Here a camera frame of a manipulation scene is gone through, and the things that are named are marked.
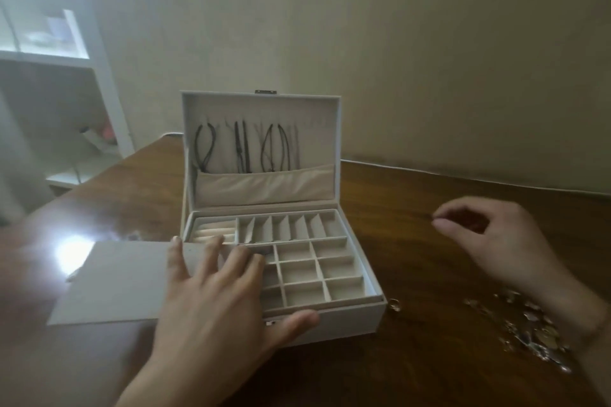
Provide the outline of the white divided jewellery tray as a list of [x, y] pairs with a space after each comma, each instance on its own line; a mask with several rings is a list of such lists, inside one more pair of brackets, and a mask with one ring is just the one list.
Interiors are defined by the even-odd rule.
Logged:
[[184, 238], [204, 243], [222, 235], [226, 251], [244, 245], [265, 259], [264, 318], [294, 311], [327, 311], [384, 301], [363, 251], [337, 209], [216, 214], [194, 211]]

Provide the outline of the white shelf unit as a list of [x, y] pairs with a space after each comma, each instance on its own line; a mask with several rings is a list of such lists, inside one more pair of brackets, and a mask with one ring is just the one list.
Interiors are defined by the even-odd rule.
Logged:
[[0, 118], [26, 146], [34, 176], [55, 194], [89, 181], [123, 159], [99, 152], [79, 133], [100, 130], [117, 113], [74, 10], [54, 16], [11, 12], [0, 0]]

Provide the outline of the white paper sheet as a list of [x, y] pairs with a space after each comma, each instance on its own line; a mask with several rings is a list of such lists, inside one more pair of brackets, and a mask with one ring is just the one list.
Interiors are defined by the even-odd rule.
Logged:
[[47, 324], [157, 319], [165, 297], [169, 245], [159, 241], [96, 242]]

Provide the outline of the pile of silver jewellery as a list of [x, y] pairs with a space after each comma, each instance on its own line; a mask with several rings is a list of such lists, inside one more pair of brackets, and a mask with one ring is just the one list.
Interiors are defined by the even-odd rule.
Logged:
[[499, 337], [505, 351], [516, 352], [520, 349], [540, 361], [553, 364], [562, 373], [574, 372], [568, 360], [571, 348], [541, 306], [510, 288], [502, 288], [493, 296], [505, 310], [509, 310], [508, 315], [496, 312], [474, 298], [464, 298], [462, 302], [499, 326], [505, 334]]

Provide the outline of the red and white object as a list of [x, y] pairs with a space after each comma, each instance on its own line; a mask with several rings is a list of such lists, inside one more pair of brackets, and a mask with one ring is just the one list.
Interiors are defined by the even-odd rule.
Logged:
[[108, 155], [119, 155], [117, 137], [109, 121], [100, 130], [90, 126], [83, 126], [79, 129], [79, 133], [99, 152]]

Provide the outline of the person's right hand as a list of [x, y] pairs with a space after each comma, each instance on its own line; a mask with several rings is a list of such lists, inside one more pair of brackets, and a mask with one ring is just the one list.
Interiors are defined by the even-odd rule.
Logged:
[[488, 275], [532, 297], [569, 273], [533, 217], [518, 203], [464, 196], [442, 204], [432, 215], [474, 232], [473, 244], [457, 244]]

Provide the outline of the person's left hand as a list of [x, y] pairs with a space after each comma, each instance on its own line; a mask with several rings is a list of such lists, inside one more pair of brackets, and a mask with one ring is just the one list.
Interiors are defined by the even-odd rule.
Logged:
[[147, 364], [183, 373], [219, 369], [227, 376], [241, 373], [247, 378], [271, 356], [263, 354], [267, 325], [260, 294], [265, 259], [250, 252], [250, 295], [215, 297], [222, 242], [221, 237], [207, 242], [194, 274], [189, 273], [176, 295], [166, 295]]

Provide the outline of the white jewellery box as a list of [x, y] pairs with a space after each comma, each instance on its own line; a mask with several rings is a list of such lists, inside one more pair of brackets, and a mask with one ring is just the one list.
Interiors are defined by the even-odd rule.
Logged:
[[[180, 98], [184, 230], [194, 211], [216, 215], [337, 209], [363, 251], [340, 206], [340, 96], [257, 90], [182, 91]], [[383, 297], [377, 304], [315, 310], [318, 326], [294, 344], [375, 333], [388, 304]]]

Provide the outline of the person's right forearm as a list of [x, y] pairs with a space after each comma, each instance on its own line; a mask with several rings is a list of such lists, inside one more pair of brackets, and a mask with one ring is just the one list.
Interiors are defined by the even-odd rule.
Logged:
[[555, 278], [538, 302], [611, 407], [611, 304], [569, 273]]

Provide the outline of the person's left forearm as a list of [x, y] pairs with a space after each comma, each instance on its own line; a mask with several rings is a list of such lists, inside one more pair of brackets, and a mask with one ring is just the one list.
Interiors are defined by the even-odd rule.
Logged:
[[119, 396], [115, 407], [218, 407], [247, 378], [219, 369], [183, 373], [146, 364]]

